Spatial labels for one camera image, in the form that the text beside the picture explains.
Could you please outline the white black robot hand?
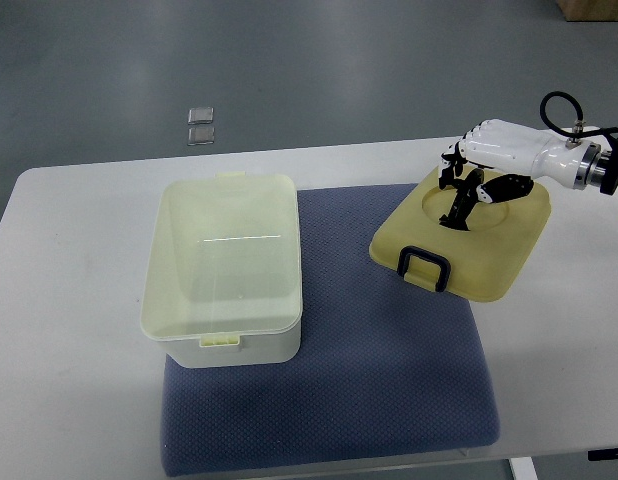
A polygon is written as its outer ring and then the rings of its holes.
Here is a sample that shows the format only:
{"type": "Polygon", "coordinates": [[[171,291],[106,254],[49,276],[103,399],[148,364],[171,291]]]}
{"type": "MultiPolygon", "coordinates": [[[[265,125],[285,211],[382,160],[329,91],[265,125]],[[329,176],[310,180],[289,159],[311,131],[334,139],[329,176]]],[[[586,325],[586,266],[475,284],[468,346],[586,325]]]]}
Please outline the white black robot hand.
{"type": "Polygon", "coordinates": [[[548,177],[560,185],[582,190],[599,187],[604,176],[601,147],[588,140],[567,140],[552,133],[503,120],[475,126],[441,155],[440,189],[462,188],[465,164],[502,173],[468,188],[469,197],[483,203],[501,203],[528,195],[534,180],[548,177]]]}

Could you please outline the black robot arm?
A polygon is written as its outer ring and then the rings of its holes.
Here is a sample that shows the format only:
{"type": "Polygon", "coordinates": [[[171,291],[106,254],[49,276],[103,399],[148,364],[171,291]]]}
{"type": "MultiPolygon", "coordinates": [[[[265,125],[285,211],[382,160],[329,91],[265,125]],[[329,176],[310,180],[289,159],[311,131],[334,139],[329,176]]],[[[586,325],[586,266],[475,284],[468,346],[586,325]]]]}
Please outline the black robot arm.
{"type": "Polygon", "coordinates": [[[581,145],[585,139],[594,136],[602,136],[608,143],[609,148],[604,150],[600,145],[590,141],[585,152],[576,157],[578,167],[576,170],[573,188],[584,190],[591,185],[596,187],[602,194],[613,195],[618,188],[618,127],[596,128],[585,131],[584,113],[580,103],[569,93],[552,91],[547,93],[539,106],[540,118],[553,133],[565,138],[565,148],[573,150],[581,145]],[[553,98],[561,98],[570,103],[576,115],[570,131],[566,131],[554,124],[548,114],[547,105],[553,98]]]}

